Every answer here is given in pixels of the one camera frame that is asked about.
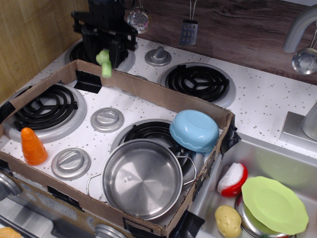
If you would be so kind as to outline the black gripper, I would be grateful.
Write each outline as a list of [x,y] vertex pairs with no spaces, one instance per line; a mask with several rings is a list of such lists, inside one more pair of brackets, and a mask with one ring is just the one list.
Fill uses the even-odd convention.
[[136,49],[138,32],[128,25],[125,12],[135,6],[123,0],[89,0],[88,11],[73,11],[73,30],[82,35],[90,62],[98,64],[96,56],[109,51],[112,68],[117,68],[128,56],[128,50]]

